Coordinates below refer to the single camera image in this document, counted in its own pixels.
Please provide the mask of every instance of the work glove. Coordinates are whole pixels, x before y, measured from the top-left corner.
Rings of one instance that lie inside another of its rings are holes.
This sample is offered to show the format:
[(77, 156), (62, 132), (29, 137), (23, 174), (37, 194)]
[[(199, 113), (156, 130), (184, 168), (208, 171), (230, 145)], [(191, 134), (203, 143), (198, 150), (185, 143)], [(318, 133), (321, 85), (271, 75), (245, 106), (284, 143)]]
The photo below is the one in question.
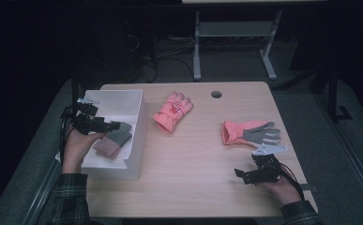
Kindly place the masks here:
[(189, 97), (185, 97), (182, 93), (172, 92), (159, 112), (153, 115), (153, 118), (157, 122), (159, 130), (173, 133), (177, 122), (192, 108), (193, 104)]
[(273, 129), (274, 122), (252, 120), (242, 124), (225, 121), (221, 130), (224, 144), (248, 144), (259, 147), (262, 143), (277, 144), (280, 142), (280, 130)]
[(119, 155), (120, 149), (131, 138), (129, 131), (131, 125), (121, 122), (118, 130), (114, 130), (108, 134), (108, 136), (99, 139), (93, 145), (93, 148), (97, 150), (98, 156), (115, 159)]

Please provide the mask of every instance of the plaid sleeve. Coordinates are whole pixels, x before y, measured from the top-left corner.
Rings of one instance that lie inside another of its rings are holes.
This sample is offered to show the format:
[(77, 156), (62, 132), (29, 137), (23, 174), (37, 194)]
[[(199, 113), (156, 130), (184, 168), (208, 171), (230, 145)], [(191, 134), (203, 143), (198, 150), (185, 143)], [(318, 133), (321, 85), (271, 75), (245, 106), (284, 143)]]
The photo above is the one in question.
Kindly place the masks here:
[(90, 224), (86, 201), (87, 174), (61, 174), (48, 224)]
[(324, 224), (309, 201), (286, 204), (280, 210), (287, 225)]

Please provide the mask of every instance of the dark background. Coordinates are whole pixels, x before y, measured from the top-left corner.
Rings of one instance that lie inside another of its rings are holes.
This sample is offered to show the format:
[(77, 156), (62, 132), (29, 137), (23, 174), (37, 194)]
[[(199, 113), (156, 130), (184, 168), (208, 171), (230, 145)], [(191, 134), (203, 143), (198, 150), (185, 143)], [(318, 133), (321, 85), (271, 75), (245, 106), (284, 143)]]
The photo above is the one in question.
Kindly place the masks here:
[[(90, 10), (83, 2), (0, 1), (0, 195), (65, 81), (77, 74), (83, 89), (132, 83), (141, 76), (141, 55), (155, 53), (153, 38), (193, 36), (192, 10)], [(105, 1), (97, 3), (105, 6)], [(238, 11), (231, 17), (227, 9), (210, 15), (222, 20), (246, 16)], [(138, 52), (128, 50), (133, 43), (127, 34), (141, 39)], [(300, 40), (291, 69), (327, 63), (353, 87), (363, 106), (363, 1), (291, 7), (277, 34), (285, 41), (290, 37)]]

